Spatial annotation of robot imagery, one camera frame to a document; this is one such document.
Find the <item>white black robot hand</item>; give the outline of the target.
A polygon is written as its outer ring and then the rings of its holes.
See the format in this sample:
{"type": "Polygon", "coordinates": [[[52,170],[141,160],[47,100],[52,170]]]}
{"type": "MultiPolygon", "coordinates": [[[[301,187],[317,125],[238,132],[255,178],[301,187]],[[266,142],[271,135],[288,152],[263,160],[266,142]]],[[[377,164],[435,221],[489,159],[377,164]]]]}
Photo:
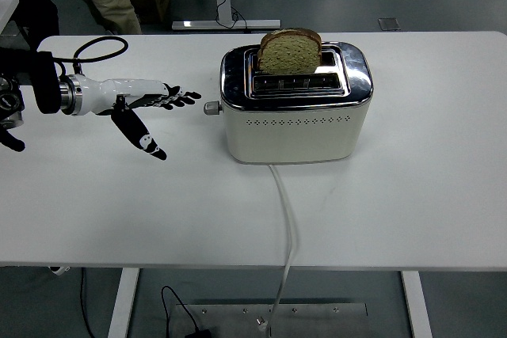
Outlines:
{"type": "Polygon", "coordinates": [[[201,98],[197,92],[158,80],[108,79],[97,82],[80,74],[77,79],[82,88],[82,98],[76,103],[75,115],[92,112],[110,116],[133,146],[160,160],[167,158],[166,152],[158,146],[134,110],[148,107],[171,110],[194,104],[201,98]]]}

